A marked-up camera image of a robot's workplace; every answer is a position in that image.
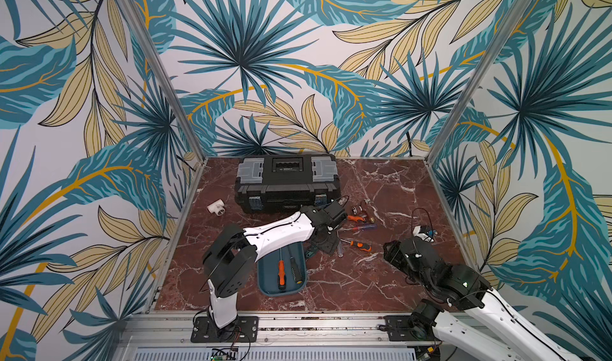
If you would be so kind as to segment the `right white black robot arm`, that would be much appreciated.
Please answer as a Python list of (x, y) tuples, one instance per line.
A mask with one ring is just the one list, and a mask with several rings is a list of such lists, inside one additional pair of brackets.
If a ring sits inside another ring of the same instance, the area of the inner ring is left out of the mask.
[(449, 344), (479, 360), (577, 360), (513, 308), (476, 270), (445, 262), (425, 235), (388, 242), (387, 263), (428, 294), (409, 315), (385, 316), (391, 341)]

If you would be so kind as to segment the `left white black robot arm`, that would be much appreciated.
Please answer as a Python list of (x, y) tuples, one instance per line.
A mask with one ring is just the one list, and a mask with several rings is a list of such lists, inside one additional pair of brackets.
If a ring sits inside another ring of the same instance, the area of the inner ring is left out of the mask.
[(237, 293), (263, 257), (294, 243), (308, 242), (325, 254), (339, 244), (337, 230), (347, 220), (343, 196), (327, 206), (303, 206), (298, 212), (264, 226), (223, 229), (205, 252), (202, 265), (210, 293), (208, 313), (217, 329), (237, 319)]

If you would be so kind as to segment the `large orange black screwdriver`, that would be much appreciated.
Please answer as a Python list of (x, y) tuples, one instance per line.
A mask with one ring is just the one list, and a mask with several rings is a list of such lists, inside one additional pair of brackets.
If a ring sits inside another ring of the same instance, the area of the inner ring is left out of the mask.
[(278, 262), (278, 274), (277, 274), (277, 285), (278, 289), (281, 292), (286, 290), (286, 273), (285, 273), (285, 263), (282, 256), (282, 250), (279, 250), (279, 262)]

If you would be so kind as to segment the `black slim screwdriver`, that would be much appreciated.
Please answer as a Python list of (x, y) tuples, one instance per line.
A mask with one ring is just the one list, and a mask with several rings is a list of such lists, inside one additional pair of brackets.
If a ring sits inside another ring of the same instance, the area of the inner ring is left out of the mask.
[(290, 260), (290, 267), (293, 274), (293, 280), (297, 285), (301, 285), (304, 282), (304, 278), (296, 261), (296, 258), (293, 255), (293, 251), (290, 247), (288, 248), (288, 254)]

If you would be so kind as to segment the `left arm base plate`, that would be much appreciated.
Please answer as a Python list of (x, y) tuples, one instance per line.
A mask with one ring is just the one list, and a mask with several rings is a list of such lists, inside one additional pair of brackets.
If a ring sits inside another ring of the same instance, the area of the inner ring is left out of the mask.
[(253, 343), (258, 337), (258, 316), (238, 316), (219, 329), (208, 316), (197, 316), (191, 333), (191, 343)]

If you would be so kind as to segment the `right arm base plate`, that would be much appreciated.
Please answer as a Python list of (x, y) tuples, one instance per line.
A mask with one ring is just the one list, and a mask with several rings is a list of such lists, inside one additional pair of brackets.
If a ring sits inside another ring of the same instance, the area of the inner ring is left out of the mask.
[(433, 333), (434, 326), (413, 316), (384, 316), (384, 323), (377, 329), (385, 332), (390, 342), (425, 341), (438, 342), (440, 339)]

